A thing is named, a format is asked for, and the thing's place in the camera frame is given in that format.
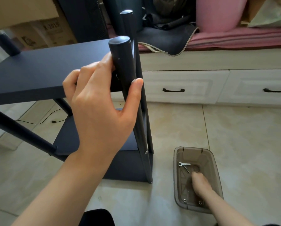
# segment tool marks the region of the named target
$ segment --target forearm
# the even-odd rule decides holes
[[[13,223],[13,226],[78,225],[93,192],[113,157],[98,160],[71,154],[55,177]]]
[[[220,226],[255,226],[214,191],[207,192],[203,199]]]

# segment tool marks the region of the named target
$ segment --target white cabinet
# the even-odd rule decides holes
[[[281,69],[231,70],[218,102],[281,105]]]
[[[148,102],[214,104],[229,71],[144,71],[142,74]],[[112,99],[123,100],[122,93],[112,93]]]

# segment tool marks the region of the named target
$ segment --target wrench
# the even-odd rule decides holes
[[[190,163],[182,163],[182,162],[179,162],[178,165],[180,167],[184,167],[186,169],[186,171],[189,173],[189,170],[186,168],[186,166],[190,166],[191,164]]]

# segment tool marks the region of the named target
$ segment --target tile floor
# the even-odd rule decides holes
[[[120,108],[122,102],[115,102]],[[257,225],[281,224],[281,109],[149,103],[153,184],[103,180],[87,210],[108,209],[116,225],[210,225],[212,215],[180,209],[173,198],[173,151],[210,149],[224,199]],[[34,132],[53,142],[66,117],[58,111]],[[0,225],[8,226],[62,162],[22,143],[0,149]]]

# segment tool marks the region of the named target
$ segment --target hand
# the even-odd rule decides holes
[[[195,193],[204,199],[204,196],[213,191],[207,178],[202,173],[192,172],[192,183]]]
[[[80,139],[77,152],[97,157],[98,163],[111,158],[131,134],[136,121],[143,79],[131,83],[124,108],[116,110],[110,95],[110,53],[96,63],[73,70],[63,82]]]

